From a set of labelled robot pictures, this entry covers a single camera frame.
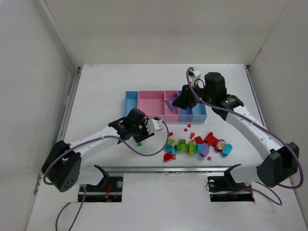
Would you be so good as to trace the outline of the green lego row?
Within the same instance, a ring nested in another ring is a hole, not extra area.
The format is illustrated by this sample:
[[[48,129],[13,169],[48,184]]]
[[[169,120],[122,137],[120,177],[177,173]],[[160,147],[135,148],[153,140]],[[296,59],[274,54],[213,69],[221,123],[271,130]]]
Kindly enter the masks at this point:
[[[202,151],[202,145],[190,140],[186,142],[185,139],[179,139],[174,146],[176,152],[186,152],[188,155],[199,154]]]

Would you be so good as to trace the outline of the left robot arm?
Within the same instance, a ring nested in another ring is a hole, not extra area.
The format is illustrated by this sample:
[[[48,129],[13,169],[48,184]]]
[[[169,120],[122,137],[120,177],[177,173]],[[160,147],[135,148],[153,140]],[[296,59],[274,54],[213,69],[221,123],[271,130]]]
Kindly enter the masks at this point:
[[[66,192],[76,184],[103,189],[109,180],[108,173],[99,165],[85,167],[84,161],[130,138],[141,142],[163,128],[161,119],[149,119],[144,112],[133,108],[127,116],[109,123],[93,135],[70,143],[58,141],[41,168],[43,182],[55,186],[60,192]]]

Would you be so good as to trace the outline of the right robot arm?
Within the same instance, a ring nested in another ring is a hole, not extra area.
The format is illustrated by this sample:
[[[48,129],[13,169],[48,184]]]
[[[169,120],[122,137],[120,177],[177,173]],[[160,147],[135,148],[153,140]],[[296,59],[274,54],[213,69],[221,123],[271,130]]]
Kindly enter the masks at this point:
[[[188,109],[198,103],[211,107],[213,112],[236,128],[257,150],[262,159],[258,165],[236,164],[228,168],[224,178],[231,182],[260,182],[268,187],[282,186],[287,178],[299,173],[300,180],[295,189],[302,186],[304,174],[299,162],[299,148],[286,143],[267,130],[256,120],[235,95],[227,93],[225,79],[221,73],[209,72],[201,79],[201,72],[189,67],[186,71],[187,84],[173,106]]]

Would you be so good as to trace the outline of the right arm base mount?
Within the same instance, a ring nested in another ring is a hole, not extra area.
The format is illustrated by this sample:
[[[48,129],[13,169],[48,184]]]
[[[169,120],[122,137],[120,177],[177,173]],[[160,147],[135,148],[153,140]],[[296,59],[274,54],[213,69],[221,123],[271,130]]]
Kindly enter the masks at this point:
[[[251,186],[243,182],[236,183],[231,170],[240,164],[231,166],[223,172],[208,173],[205,189],[210,193],[211,202],[254,202]]]

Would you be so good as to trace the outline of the purple lego brick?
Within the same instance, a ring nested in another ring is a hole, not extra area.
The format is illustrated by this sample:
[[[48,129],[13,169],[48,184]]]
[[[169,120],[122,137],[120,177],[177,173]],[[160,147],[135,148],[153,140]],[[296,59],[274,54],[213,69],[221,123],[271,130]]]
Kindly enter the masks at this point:
[[[176,107],[173,106],[173,102],[178,98],[178,94],[177,93],[174,93],[171,95],[171,97],[169,99],[166,99],[165,100],[165,104],[166,106],[168,107],[168,109],[170,110],[170,112],[173,112]]]

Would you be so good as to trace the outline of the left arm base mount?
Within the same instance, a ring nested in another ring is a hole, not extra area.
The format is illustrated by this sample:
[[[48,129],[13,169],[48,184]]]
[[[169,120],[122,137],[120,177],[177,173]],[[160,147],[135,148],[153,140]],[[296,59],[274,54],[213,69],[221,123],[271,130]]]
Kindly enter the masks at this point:
[[[78,201],[89,203],[122,202],[123,175],[108,173],[101,166],[85,167],[79,176]]]

